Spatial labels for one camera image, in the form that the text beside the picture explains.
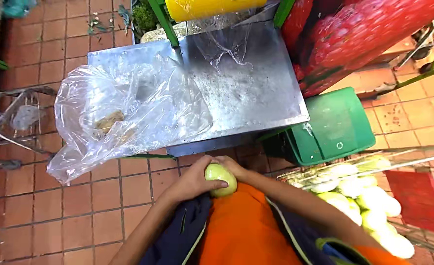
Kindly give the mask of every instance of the yellow container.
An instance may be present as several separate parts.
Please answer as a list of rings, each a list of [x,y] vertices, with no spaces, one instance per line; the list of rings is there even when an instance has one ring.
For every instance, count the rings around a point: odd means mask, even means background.
[[[165,0],[175,21],[187,21],[213,15],[261,7],[266,0]]]

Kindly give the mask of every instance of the teal plastic bag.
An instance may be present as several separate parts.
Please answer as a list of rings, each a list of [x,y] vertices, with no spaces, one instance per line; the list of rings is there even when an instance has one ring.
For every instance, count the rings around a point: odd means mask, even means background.
[[[5,0],[2,7],[2,14],[5,17],[25,17],[29,13],[29,10],[36,5],[36,0]]]

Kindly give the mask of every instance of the peeled potato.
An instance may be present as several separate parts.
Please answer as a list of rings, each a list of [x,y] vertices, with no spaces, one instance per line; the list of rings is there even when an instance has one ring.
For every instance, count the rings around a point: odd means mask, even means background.
[[[228,187],[211,190],[210,195],[214,197],[227,196],[237,190],[237,179],[232,172],[226,170],[219,164],[209,164],[205,172],[206,180],[223,180],[228,183]]]

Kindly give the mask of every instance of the green crate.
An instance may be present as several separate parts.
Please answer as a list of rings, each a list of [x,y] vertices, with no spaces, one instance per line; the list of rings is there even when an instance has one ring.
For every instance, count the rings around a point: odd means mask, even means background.
[[[305,104],[309,122],[260,138],[268,156],[311,166],[357,153],[376,143],[364,108],[352,87],[309,98]]]

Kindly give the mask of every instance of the stainless steel table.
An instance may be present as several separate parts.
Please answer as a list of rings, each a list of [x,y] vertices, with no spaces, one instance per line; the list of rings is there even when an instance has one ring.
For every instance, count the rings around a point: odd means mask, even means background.
[[[286,46],[272,21],[251,25],[244,62],[253,67],[238,65],[224,55],[219,73],[197,48],[199,35],[180,38],[180,49],[162,40],[90,52],[88,63],[113,71],[122,53],[127,53],[129,63],[150,63],[157,53],[183,63],[203,94],[214,125],[193,139],[167,147],[175,156],[243,144],[254,138],[254,132],[309,121]]]

